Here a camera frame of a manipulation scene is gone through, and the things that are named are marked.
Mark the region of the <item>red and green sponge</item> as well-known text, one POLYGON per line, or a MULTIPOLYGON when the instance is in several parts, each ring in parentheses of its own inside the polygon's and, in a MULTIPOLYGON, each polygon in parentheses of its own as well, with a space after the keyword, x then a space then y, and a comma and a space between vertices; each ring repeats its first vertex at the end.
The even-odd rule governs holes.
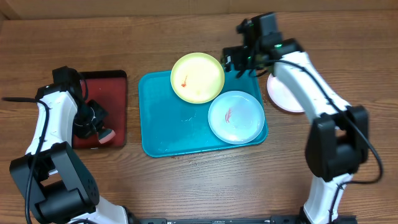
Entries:
POLYGON ((98 131, 98 141, 100 144, 105 144, 115 137, 116 133, 114 130, 109 128, 102 128, 98 131))

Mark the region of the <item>yellow-green plastic plate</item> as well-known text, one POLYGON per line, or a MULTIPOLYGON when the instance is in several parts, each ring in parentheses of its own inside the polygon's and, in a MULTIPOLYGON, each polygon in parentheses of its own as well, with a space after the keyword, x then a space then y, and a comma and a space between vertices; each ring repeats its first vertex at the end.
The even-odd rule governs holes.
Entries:
POLYGON ((221 93, 225 83, 224 69, 209 54, 186 54, 172 67, 170 83, 182 100, 193 104, 207 103, 221 93))

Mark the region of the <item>white plastic plate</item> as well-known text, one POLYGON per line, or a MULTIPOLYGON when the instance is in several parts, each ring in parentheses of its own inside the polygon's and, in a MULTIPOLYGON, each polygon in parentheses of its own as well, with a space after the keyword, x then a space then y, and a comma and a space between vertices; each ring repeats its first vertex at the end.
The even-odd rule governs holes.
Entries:
POLYGON ((289 113, 305 112, 292 92, 273 74, 268 76, 267 92, 271 101, 280 109, 289 113))

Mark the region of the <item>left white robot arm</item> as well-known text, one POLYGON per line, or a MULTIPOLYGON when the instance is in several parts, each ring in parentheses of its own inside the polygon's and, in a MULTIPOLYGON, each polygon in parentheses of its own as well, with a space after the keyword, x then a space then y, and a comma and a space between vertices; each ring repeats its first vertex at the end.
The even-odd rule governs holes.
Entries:
POLYGON ((53 83, 34 98, 4 101, 35 103, 39 117, 25 155, 11 161, 10 174, 24 198, 27 223, 137 223, 124 206, 103 198, 90 171, 72 148, 74 136, 97 136, 99 143, 115 137, 106 128, 107 111, 88 99, 85 76, 68 66, 52 72, 53 83))

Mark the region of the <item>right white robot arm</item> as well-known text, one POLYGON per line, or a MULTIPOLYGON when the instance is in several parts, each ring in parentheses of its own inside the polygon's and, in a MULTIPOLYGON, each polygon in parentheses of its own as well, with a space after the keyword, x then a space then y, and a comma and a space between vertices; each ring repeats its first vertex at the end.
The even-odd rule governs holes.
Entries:
POLYGON ((284 39, 273 12, 244 19, 236 28, 243 44, 223 49, 221 63, 242 76, 271 72, 294 95, 311 125, 305 159, 313 174, 310 195, 297 223, 356 223, 341 217, 345 187, 368 159, 368 113, 337 95, 312 65, 296 39, 284 39))

